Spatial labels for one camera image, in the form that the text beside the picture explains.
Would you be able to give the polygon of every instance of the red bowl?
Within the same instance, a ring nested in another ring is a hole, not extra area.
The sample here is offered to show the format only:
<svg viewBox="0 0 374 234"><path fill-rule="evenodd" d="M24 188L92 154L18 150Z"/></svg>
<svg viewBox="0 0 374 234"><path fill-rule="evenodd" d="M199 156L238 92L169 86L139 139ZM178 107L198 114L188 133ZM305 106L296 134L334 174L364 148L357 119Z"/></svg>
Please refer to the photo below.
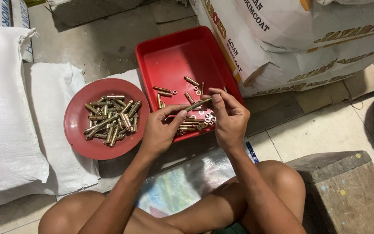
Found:
<svg viewBox="0 0 374 234"><path fill-rule="evenodd" d="M114 147L104 145L103 139L86 141L86 136L83 135L83 131L89 126L89 111L84 106L85 103L97 102L107 94L125 95L125 102L142 101L138 110L138 132L125 135L125 139L116 141ZM116 78L101 79L86 85L70 100L64 114L64 133L70 146L79 154L91 159L112 159L125 154L138 144L144 135L149 113L147 98L134 84Z"/></svg>

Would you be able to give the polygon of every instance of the person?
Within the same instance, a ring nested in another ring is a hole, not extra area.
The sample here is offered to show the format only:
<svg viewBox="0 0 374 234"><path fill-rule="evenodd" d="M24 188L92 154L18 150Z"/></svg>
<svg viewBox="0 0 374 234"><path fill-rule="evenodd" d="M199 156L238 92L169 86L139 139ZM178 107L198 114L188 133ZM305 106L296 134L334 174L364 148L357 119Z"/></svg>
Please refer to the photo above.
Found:
<svg viewBox="0 0 374 234"><path fill-rule="evenodd" d="M43 215L40 234L244 234L305 233L305 186L279 161L254 164L243 148L249 111L221 89L209 88L217 143L236 176L185 210L155 218L134 207L152 162L171 145L188 105L168 105L149 114L141 147L111 192L70 194ZM175 115L171 122L167 117Z"/></svg>

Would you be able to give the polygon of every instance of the finger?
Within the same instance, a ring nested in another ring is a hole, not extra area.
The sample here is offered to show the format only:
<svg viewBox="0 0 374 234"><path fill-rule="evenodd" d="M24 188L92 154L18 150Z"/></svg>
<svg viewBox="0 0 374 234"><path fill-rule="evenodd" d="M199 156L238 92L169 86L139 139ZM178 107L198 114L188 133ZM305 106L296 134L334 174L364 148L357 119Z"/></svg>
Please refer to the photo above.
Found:
<svg viewBox="0 0 374 234"><path fill-rule="evenodd" d="M232 109L245 108L242 104L239 103L238 100L236 100L235 97L226 93L222 89L209 88L209 91L210 91L210 93L213 93L213 94L220 94L221 98L224 100L227 107L230 107Z"/></svg>
<svg viewBox="0 0 374 234"><path fill-rule="evenodd" d="M157 110L156 112L154 112L154 114L159 120L163 121L169 115L176 115L180 112L180 110L186 109L189 106L189 104L168 105Z"/></svg>
<svg viewBox="0 0 374 234"><path fill-rule="evenodd" d="M213 94L211 96L211 102L213 103L213 111L218 121L223 121L229 117L226 112L226 107L224 106L224 101L219 94Z"/></svg>
<svg viewBox="0 0 374 234"><path fill-rule="evenodd" d="M172 122L169 124L169 127L172 128L174 131L176 131L180 127L181 123L183 123L186 116L187 116L187 111L185 110L180 111L174 117L174 120L172 120Z"/></svg>

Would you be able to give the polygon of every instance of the red plastic tray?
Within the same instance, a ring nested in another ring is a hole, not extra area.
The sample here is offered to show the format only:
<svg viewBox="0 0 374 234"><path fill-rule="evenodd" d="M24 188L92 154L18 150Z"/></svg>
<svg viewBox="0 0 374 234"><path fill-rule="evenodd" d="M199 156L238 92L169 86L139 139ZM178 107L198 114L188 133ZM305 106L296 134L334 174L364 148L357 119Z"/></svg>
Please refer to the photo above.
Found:
<svg viewBox="0 0 374 234"><path fill-rule="evenodd" d="M194 101L200 96L193 90L194 85L184 79L188 76L200 85L205 83L204 94L209 94L208 88L223 88L243 104L242 96L229 67L217 45L210 29L199 26L169 35L157 37L139 43L135 48L138 64L141 70L145 90L152 111L158 110L157 90L153 86L177 90L172 97L161 96L161 101L169 104L189 104L184 92L188 91ZM190 111L197 119L204 119L198 111ZM214 130L215 125L207 128L176 136L173 142L189 137L198 136Z"/></svg>

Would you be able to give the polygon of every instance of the hand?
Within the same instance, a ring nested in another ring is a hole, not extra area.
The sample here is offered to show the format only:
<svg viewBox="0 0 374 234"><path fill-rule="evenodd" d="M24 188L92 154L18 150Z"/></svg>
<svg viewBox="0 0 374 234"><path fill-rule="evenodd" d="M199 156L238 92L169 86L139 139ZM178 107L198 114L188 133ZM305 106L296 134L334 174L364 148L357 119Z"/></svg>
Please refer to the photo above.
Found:
<svg viewBox="0 0 374 234"><path fill-rule="evenodd" d="M249 120L249 111L232 95L222 89L209 88L216 115L216 139L225 152L243 149L243 137Z"/></svg>
<svg viewBox="0 0 374 234"><path fill-rule="evenodd" d="M148 115L144 136L139 151L152 155L156 159L168 150L175 136L175 132L187 117L184 110L188 104L168 105ZM174 119L167 120L169 115L176 115Z"/></svg>

